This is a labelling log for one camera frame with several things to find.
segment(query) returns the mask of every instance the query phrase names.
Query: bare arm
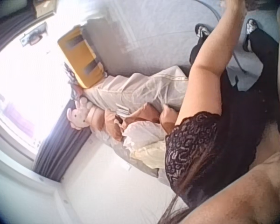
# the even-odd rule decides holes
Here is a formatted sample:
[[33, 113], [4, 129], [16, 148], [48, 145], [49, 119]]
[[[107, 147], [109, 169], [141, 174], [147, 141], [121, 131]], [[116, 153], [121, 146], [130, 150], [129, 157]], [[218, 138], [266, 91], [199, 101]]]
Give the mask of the bare arm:
[[244, 0], [227, 0], [222, 19], [203, 43], [191, 68], [177, 125], [201, 111], [221, 114], [220, 77], [238, 42], [245, 13]]
[[184, 224], [271, 224], [280, 218], [280, 152], [188, 215]]

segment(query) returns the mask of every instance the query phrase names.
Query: pillow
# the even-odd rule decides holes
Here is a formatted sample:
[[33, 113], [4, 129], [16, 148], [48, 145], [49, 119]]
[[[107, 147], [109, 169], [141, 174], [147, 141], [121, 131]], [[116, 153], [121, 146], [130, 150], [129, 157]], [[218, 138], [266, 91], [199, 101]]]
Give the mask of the pillow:
[[178, 112], [164, 104], [164, 110], [160, 115], [160, 123], [167, 134], [173, 130]]
[[126, 136], [124, 146], [130, 152], [165, 139], [166, 133], [160, 124], [150, 121], [137, 121], [130, 124], [123, 132]]
[[116, 113], [105, 110], [105, 127], [106, 132], [114, 138], [116, 141], [122, 141], [123, 136], [121, 134], [120, 127], [118, 123], [121, 123], [122, 119]]
[[131, 123], [136, 121], [160, 123], [160, 112], [158, 112], [150, 103], [145, 103], [142, 107], [125, 118], [121, 127], [125, 130]]
[[89, 110], [86, 122], [91, 127], [101, 131], [105, 124], [105, 111], [93, 105]]
[[165, 168], [165, 153], [166, 143], [165, 140], [158, 141], [139, 148], [131, 153], [131, 157], [142, 161], [145, 165], [151, 169], [164, 169]]

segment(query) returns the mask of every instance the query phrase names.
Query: white pillow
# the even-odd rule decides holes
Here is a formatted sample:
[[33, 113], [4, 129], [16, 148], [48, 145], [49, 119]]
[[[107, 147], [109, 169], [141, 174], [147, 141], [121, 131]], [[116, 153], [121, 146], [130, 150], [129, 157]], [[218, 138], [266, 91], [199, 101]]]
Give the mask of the white pillow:
[[165, 139], [166, 132], [160, 124], [150, 121], [131, 123], [122, 134], [126, 136], [123, 143], [131, 152]]

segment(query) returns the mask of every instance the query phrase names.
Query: black pants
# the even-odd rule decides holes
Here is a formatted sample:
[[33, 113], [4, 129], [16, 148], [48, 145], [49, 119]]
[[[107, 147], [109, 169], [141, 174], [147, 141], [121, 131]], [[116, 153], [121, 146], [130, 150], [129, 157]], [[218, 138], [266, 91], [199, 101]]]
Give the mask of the black pants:
[[[200, 38], [198, 44], [192, 49], [190, 54], [191, 64], [194, 63], [206, 38], [206, 36]], [[251, 41], [252, 51], [263, 63], [263, 70], [258, 80], [248, 91], [261, 91], [267, 99], [279, 102], [277, 85], [279, 44], [261, 29], [256, 29], [251, 32], [249, 39]], [[228, 102], [232, 100], [235, 92], [238, 92], [238, 87], [237, 85], [231, 85], [227, 70], [225, 69], [221, 75], [221, 95], [223, 105], [228, 104]], [[276, 104], [275, 117], [278, 131], [280, 133], [280, 103]]]

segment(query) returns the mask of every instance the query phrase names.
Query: black lace top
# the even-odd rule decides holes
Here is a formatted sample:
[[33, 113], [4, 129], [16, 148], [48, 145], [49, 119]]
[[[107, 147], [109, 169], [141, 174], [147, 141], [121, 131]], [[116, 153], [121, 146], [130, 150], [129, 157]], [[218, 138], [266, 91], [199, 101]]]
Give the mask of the black lace top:
[[222, 115], [199, 112], [166, 137], [165, 170], [173, 191], [197, 207], [249, 170], [273, 106], [242, 93]]

